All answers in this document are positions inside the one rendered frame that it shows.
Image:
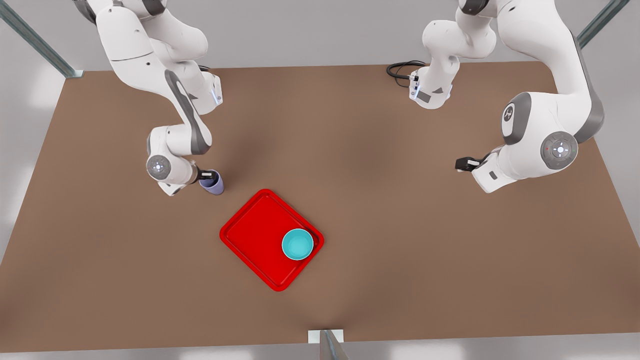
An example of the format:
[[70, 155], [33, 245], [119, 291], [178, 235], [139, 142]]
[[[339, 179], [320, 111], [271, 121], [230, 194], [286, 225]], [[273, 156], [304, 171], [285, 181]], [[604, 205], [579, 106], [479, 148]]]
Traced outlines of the lavender cup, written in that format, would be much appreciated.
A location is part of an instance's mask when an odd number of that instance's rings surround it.
[[198, 181], [198, 183], [204, 190], [206, 190], [210, 194], [217, 196], [224, 193], [225, 187], [220, 174], [219, 174], [219, 179], [217, 181], [200, 180]]

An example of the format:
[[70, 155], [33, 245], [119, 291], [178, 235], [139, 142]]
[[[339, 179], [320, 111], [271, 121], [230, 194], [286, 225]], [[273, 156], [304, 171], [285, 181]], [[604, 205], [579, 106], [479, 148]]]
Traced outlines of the teal bowl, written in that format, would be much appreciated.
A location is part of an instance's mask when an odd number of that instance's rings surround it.
[[314, 239], [304, 228], [293, 228], [282, 237], [281, 248], [288, 259], [301, 261], [311, 255]]

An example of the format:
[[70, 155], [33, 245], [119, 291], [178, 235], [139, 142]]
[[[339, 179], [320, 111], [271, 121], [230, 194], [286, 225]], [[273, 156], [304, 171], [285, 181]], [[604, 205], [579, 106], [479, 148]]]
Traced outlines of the red tray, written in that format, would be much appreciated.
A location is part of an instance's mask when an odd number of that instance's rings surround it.
[[[311, 254], [303, 260], [287, 258], [282, 238], [293, 229], [313, 237]], [[324, 246], [323, 234], [274, 191], [261, 189], [219, 231], [222, 243], [270, 289], [287, 289]]]

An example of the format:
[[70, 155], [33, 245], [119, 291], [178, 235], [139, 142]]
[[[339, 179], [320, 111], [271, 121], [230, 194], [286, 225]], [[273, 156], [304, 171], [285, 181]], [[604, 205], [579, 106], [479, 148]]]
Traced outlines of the silver frame post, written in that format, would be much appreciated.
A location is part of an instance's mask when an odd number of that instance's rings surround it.
[[309, 344], [318, 344], [319, 360], [350, 360], [343, 349], [343, 329], [316, 329], [307, 332]]
[[83, 77], [83, 70], [75, 69], [68, 64], [5, 0], [0, 0], [0, 19], [66, 79]]
[[576, 37], [580, 49], [585, 48], [631, 0], [609, 0], [602, 10], [586, 25]]

